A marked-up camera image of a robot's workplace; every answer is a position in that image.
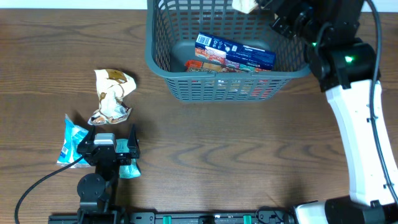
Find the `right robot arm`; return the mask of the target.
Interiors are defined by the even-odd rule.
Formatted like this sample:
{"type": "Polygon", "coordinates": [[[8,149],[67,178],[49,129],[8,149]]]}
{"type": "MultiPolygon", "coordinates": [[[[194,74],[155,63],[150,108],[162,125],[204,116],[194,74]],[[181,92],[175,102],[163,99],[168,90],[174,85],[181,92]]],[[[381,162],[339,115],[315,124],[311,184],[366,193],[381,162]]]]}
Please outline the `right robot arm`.
{"type": "Polygon", "coordinates": [[[357,37],[362,0],[259,1],[276,14],[271,27],[305,44],[305,60],[326,94],[343,142],[349,172],[346,197],[296,205],[285,223],[396,223],[397,165],[381,103],[381,20],[376,46],[357,37]]]}

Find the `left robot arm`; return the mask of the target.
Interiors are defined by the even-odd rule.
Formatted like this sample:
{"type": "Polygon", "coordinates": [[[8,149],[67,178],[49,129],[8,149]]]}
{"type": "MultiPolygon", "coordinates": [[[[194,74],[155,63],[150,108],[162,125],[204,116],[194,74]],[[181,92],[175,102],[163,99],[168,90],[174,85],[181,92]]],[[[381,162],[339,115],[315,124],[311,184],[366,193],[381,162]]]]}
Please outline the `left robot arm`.
{"type": "Polygon", "coordinates": [[[138,159],[140,150],[135,126],[127,140],[127,152],[117,152],[115,135],[96,133],[92,127],[77,147],[77,152],[95,168],[82,177],[77,185],[80,196],[78,223],[129,223],[125,208],[115,204],[121,166],[129,166],[138,159]]]}

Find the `orange spaghetti packet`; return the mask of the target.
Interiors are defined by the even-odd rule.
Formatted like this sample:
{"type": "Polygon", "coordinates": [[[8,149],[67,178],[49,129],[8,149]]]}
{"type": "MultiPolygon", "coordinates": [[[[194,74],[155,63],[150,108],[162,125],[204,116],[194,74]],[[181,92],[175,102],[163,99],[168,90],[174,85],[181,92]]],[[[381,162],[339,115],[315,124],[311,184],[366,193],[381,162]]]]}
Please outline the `orange spaghetti packet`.
{"type": "Polygon", "coordinates": [[[201,62],[199,60],[188,60],[185,63],[187,72],[230,72],[231,70],[225,66],[201,62]]]}

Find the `cookie snack bag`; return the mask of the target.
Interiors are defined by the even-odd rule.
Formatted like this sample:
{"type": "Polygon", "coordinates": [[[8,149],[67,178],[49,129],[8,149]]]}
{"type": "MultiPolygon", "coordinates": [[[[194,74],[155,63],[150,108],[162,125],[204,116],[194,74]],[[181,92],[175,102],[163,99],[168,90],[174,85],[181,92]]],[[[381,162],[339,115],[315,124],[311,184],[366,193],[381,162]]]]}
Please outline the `cookie snack bag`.
{"type": "Polygon", "coordinates": [[[244,14],[249,14],[257,7],[256,0],[233,0],[232,2],[232,8],[244,14]]]}

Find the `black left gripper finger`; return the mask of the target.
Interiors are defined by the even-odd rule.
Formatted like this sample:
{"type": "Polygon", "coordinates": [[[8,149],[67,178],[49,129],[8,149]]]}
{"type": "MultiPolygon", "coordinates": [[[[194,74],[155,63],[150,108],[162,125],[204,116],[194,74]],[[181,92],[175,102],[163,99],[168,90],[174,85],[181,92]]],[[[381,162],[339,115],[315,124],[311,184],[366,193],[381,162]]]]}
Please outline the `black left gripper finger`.
{"type": "Polygon", "coordinates": [[[127,140],[127,147],[129,148],[129,152],[139,152],[139,144],[136,137],[136,127],[134,124],[131,126],[131,131],[127,140]]]}
{"type": "Polygon", "coordinates": [[[88,131],[87,135],[83,138],[83,145],[89,146],[94,144],[96,128],[94,126],[88,131]]]}

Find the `teal plastic packet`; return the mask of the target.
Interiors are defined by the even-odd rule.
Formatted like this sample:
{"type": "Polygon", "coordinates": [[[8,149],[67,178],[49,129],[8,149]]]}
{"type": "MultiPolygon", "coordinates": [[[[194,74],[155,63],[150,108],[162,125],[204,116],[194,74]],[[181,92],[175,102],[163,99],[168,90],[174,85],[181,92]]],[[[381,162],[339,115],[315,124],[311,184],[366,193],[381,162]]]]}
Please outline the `teal plastic packet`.
{"type": "MultiPolygon", "coordinates": [[[[117,148],[116,152],[129,152],[129,148],[127,146],[127,139],[117,139],[117,148]]],[[[141,170],[137,165],[135,159],[131,160],[131,164],[128,166],[120,166],[119,168],[119,177],[121,179],[133,179],[141,176],[141,170]]]]}

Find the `blue tissue multipack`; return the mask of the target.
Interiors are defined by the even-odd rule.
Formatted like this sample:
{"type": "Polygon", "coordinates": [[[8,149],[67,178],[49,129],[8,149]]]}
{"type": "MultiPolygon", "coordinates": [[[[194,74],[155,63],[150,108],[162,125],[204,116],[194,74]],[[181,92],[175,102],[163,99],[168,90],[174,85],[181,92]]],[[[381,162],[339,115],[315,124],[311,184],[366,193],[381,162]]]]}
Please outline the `blue tissue multipack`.
{"type": "Polygon", "coordinates": [[[271,71],[276,54],[200,32],[195,41],[197,57],[242,71],[271,71]]]}

